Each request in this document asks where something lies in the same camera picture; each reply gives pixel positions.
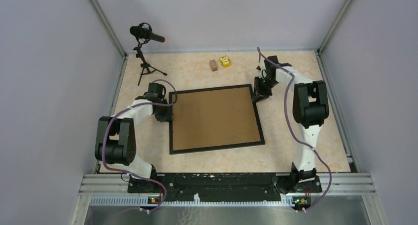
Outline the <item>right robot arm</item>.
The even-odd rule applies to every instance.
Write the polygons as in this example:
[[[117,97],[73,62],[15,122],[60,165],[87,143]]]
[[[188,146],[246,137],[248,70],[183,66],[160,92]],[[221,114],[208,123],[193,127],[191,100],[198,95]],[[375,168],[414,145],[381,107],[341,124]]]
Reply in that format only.
[[[303,191],[316,177],[316,144],[325,120],[329,117],[327,87],[324,81],[314,81],[300,74],[289,63],[280,63],[277,56],[260,56],[264,67],[257,67],[252,102],[268,99],[277,84],[285,85],[285,94],[293,93],[292,116],[298,124],[300,137],[292,137],[299,144],[291,172],[280,186],[285,190]]]

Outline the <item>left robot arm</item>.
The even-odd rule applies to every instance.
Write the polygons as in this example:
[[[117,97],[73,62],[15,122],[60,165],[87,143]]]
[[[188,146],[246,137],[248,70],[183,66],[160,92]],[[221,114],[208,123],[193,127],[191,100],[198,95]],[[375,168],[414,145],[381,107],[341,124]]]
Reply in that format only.
[[[137,156],[135,128],[151,115],[162,123],[172,120],[172,104],[166,99],[163,83],[163,79],[150,82],[148,90],[132,104],[112,116],[102,116],[98,121],[95,158],[107,170],[129,175],[132,184],[146,192],[164,186],[158,182],[155,167]]]

